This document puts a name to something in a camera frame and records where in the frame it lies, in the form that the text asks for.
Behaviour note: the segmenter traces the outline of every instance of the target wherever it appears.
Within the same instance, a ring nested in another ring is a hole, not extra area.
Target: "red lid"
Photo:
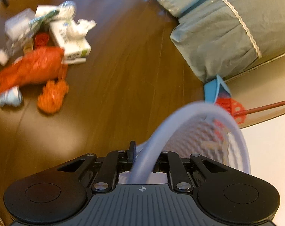
[[[35,36],[35,46],[36,47],[46,46],[49,39],[50,36],[47,33],[39,33]]]

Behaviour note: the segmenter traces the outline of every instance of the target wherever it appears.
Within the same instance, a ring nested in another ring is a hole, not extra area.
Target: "silver screw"
[[[176,185],[176,187],[182,190],[188,190],[191,188],[191,185],[188,182],[180,182]]]
[[[93,187],[97,190],[104,190],[104,189],[108,188],[108,184],[105,182],[97,182],[96,184],[94,184]]]

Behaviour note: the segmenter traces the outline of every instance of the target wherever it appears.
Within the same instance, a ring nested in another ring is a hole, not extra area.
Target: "orange plastic bag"
[[[37,106],[47,114],[54,114],[60,110],[63,104],[63,98],[68,93],[69,87],[63,81],[48,81],[43,87],[43,93],[39,95]]]
[[[58,78],[64,80],[67,65],[62,64],[64,49],[40,47],[26,54],[20,61],[0,72],[0,93],[14,86],[45,83]]]

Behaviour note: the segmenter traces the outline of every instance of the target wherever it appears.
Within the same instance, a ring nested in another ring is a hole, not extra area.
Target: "crosshair symbol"
[[[142,186],[142,187],[139,187],[138,189],[139,189],[141,192],[144,192],[147,188]]]

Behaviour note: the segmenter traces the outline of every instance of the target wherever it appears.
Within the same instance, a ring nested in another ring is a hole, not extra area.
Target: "white laundry basket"
[[[200,154],[245,173],[250,161],[241,130],[224,109],[205,102],[188,104],[170,115],[137,147],[128,183],[144,184],[162,150],[180,157]]]

